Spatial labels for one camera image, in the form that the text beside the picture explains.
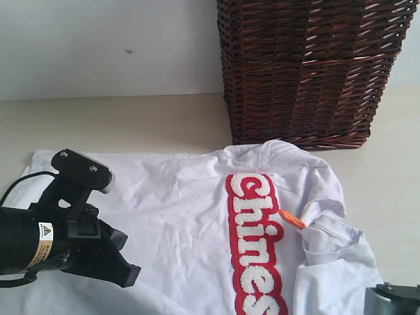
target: table surface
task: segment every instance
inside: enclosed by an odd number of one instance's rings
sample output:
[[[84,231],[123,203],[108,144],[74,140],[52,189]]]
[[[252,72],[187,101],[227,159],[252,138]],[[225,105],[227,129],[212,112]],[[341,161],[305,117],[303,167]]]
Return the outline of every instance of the table surface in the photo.
[[[346,222],[366,232],[381,275],[420,283],[420,87],[389,87],[356,150],[314,152],[339,177]],[[207,153],[230,145],[219,94],[0,102],[0,192],[37,149]]]

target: yellow warning sticker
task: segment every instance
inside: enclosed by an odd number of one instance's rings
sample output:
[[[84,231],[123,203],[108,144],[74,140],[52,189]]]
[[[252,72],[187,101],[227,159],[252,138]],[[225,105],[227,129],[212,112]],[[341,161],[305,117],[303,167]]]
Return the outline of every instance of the yellow warning sticker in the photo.
[[[38,227],[39,227],[38,248],[35,253],[35,256],[33,256],[31,263],[28,265],[28,267],[26,267],[26,269],[47,259],[48,255],[50,255],[51,248],[53,247],[53,241],[54,241],[53,225],[51,223],[39,222]]]

